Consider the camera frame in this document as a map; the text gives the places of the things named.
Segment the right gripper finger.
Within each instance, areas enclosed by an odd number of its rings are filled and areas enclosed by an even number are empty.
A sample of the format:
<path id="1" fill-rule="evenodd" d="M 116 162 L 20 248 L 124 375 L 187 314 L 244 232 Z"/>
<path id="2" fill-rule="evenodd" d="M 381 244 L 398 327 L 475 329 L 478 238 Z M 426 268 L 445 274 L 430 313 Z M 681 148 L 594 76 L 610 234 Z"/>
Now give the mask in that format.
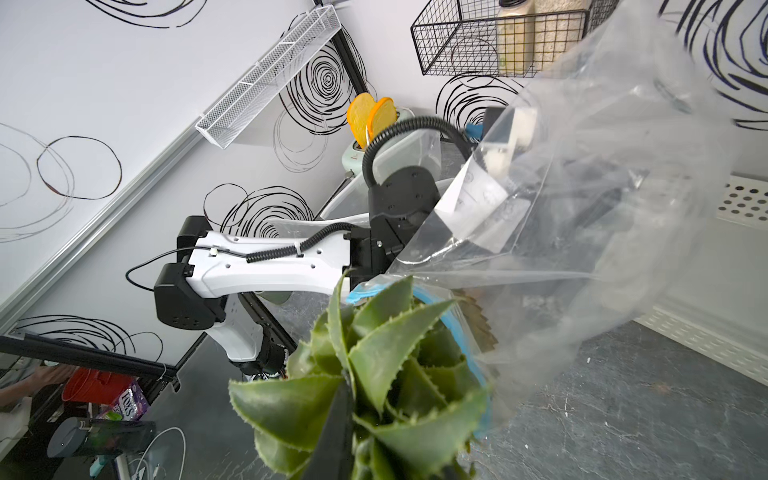
<path id="1" fill-rule="evenodd" d="M 336 390 L 320 438 L 301 479 L 348 480 L 353 470 L 355 400 L 344 380 Z"/>

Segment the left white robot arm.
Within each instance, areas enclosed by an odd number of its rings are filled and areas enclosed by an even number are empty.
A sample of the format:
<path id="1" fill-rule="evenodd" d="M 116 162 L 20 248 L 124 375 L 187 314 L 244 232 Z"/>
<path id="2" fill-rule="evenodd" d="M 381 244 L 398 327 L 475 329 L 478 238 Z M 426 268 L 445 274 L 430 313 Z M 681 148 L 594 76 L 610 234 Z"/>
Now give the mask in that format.
<path id="1" fill-rule="evenodd" d="M 203 331 L 246 379 L 275 378 L 297 344 L 265 310 L 258 292 L 305 291 L 330 295 L 344 271 L 349 292 L 384 273 L 434 211 L 440 194 L 422 166 L 406 166 L 379 181 L 374 162 L 395 137 L 431 130 L 447 137 L 464 159 L 474 146 L 448 121 L 431 116 L 403 120 L 376 135 L 365 150 L 369 224 L 335 221 L 305 239 L 227 236 L 203 216 L 188 217 L 150 291 L 157 318 L 179 330 Z"/>

